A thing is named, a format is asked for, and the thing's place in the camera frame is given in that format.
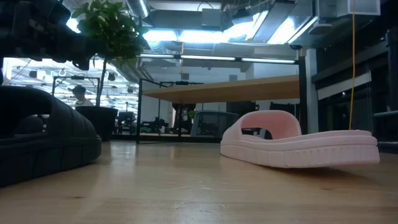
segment plant stem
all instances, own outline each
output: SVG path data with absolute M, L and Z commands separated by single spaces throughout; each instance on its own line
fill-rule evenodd
M 102 75 L 101 75 L 101 80 L 99 81 L 99 90 L 97 92 L 97 99 L 95 101 L 95 106 L 100 106 L 101 104 L 101 94 L 102 94 L 102 89 L 104 88 L 104 79 L 105 79 L 105 73 L 106 73 L 106 64 L 108 62 L 108 59 L 104 59 L 104 64 L 102 67 Z

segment potted plant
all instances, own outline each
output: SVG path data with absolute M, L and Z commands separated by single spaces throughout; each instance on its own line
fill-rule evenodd
M 93 123 L 103 141 L 107 141 L 114 129 L 118 111 L 100 107 L 106 65 L 109 62 L 116 62 L 121 67 L 122 63 L 135 60 L 146 45 L 142 36 L 146 29 L 142 27 L 141 18 L 139 24 L 134 22 L 126 8 L 123 8 L 123 2 L 94 0 L 91 4 L 85 3 L 72 14 L 72 18 L 80 16 L 84 16 L 77 25 L 81 34 L 104 43 L 106 47 L 97 52 L 97 55 L 103 58 L 103 70 L 96 96 L 96 107 L 80 106 L 76 110 L 86 116 Z

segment black planter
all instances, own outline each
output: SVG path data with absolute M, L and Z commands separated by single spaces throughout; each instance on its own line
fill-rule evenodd
M 98 106 L 77 106 L 77 112 L 86 117 L 95 128 L 103 142 L 111 138 L 118 110 Z

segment yellow cable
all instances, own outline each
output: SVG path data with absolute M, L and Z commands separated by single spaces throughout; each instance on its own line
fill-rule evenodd
M 353 125 L 353 107 L 354 107 L 354 84 L 355 84 L 355 0 L 353 4 L 353 86 L 351 88 L 351 106 L 349 109 L 349 129 L 351 130 Z

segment pink slide sandal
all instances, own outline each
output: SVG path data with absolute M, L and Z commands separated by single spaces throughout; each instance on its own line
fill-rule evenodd
M 263 128 L 272 140 L 242 134 L 242 128 Z M 271 167 L 306 168 L 380 161 L 376 138 L 369 131 L 328 131 L 301 135 L 297 119 L 285 111 L 248 113 L 228 128 L 221 154 Z

